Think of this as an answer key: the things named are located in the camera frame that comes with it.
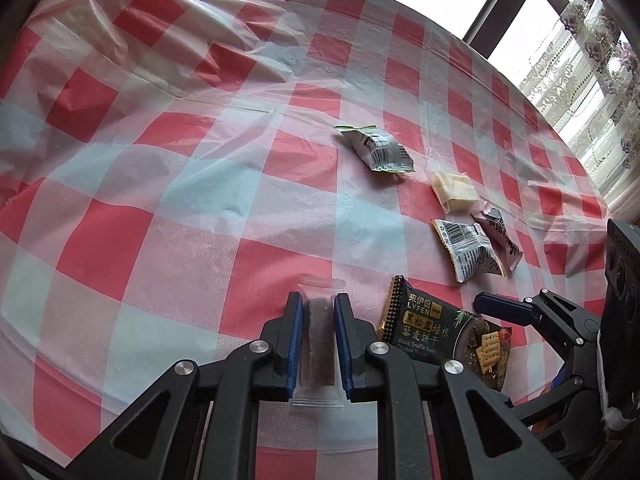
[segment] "checkered tablecloth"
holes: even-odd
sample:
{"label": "checkered tablecloth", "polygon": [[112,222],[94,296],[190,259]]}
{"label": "checkered tablecloth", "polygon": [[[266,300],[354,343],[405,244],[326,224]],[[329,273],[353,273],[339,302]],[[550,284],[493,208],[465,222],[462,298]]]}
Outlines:
{"label": "checkered tablecloth", "polygon": [[[543,286],[602,308],[608,212],[578,160],[391,0],[42,0],[0,98],[0,422],[60,463],[173,362],[258,336],[302,273],[374,324],[394,274],[467,310]],[[340,123],[387,129],[417,171],[369,171]],[[500,208],[513,276],[456,285],[433,168]],[[513,345],[523,400],[559,359],[529,328]],[[373,405],[260,416],[258,480],[375,477]]]}

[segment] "lace curtain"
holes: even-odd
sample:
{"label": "lace curtain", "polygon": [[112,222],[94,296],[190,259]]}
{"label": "lace curtain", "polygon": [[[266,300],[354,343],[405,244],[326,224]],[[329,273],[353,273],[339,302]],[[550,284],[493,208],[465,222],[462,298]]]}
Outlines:
{"label": "lace curtain", "polygon": [[570,2],[522,75],[518,88],[580,159],[613,215],[636,221],[640,71],[608,7]]}

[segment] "barcode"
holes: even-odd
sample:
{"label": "barcode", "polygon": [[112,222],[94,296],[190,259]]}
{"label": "barcode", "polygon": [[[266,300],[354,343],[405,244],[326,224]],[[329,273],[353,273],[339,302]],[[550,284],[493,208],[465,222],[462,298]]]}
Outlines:
{"label": "barcode", "polygon": [[457,224],[443,224],[444,230],[447,232],[447,236],[449,237],[449,241],[452,244],[457,244],[461,242],[465,237],[465,234],[462,232],[462,228]]}
{"label": "barcode", "polygon": [[378,164],[388,164],[389,161],[389,150],[386,148],[378,148],[371,152],[371,160],[375,165]]}

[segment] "black snack package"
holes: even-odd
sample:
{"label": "black snack package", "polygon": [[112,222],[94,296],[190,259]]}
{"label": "black snack package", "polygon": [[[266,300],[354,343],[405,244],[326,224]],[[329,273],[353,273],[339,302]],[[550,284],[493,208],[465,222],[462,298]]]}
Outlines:
{"label": "black snack package", "polygon": [[486,386],[502,390],[511,329],[413,288],[404,276],[393,278],[378,336],[411,359],[438,364],[460,361]]}

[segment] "snack wrapper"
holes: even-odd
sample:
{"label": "snack wrapper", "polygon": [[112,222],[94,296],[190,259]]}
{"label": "snack wrapper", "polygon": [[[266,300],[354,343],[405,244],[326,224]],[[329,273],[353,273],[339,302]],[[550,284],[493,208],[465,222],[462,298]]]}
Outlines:
{"label": "snack wrapper", "polygon": [[466,282],[476,272],[506,275],[480,224],[434,220],[433,225],[449,251],[458,282]]}
{"label": "snack wrapper", "polygon": [[503,264],[513,272],[522,258],[522,251],[509,238],[507,227],[504,225],[500,211],[485,202],[482,205],[482,209],[471,213],[471,216],[482,226],[487,236],[498,245],[500,249],[498,256],[500,256]]}
{"label": "snack wrapper", "polygon": [[402,144],[385,130],[373,126],[336,126],[358,156],[373,170],[387,173],[410,173],[414,160]]}
{"label": "snack wrapper", "polygon": [[414,288],[403,276],[392,280],[378,336],[418,361],[456,359],[486,386],[502,390],[511,329]]}
{"label": "snack wrapper", "polygon": [[436,171],[431,177],[431,187],[445,213],[471,211],[479,200],[473,182],[465,174]]}

